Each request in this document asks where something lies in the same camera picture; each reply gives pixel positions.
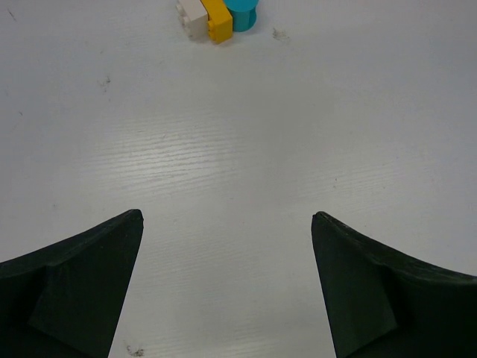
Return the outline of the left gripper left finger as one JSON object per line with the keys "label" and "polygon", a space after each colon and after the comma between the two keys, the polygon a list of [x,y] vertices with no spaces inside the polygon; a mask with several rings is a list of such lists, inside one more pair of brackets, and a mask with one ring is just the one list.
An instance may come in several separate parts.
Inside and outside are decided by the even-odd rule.
{"label": "left gripper left finger", "polygon": [[1,263],[1,356],[108,357],[143,221],[128,210]]}

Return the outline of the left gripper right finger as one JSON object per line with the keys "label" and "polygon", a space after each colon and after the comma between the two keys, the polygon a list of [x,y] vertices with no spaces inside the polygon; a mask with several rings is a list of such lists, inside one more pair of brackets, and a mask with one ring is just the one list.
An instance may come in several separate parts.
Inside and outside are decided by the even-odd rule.
{"label": "left gripper right finger", "polygon": [[312,245],[337,357],[475,357],[476,277],[318,212]]}

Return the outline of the white lego brick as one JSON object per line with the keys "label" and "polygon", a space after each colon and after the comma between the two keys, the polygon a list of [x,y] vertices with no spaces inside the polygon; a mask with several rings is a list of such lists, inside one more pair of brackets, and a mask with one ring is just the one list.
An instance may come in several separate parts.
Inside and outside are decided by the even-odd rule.
{"label": "white lego brick", "polygon": [[198,40],[206,36],[208,13],[201,0],[177,0],[176,9],[189,38]]}

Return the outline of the teal rounded lego brick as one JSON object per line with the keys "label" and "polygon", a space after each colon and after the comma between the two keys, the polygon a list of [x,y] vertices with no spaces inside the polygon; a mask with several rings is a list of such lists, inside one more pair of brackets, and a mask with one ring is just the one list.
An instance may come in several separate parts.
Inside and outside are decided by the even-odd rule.
{"label": "teal rounded lego brick", "polygon": [[224,0],[224,3],[233,18],[234,32],[245,32],[254,26],[258,0]]}

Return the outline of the yellow lego brick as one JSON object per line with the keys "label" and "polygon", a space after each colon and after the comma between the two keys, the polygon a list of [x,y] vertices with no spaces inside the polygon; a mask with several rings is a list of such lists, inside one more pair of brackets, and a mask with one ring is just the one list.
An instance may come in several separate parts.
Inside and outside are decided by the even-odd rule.
{"label": "yellow lego brick", "polygon": [[233,36],[233,18],[223,0],[202,0],[208,14],[208,35],[216,44]]}

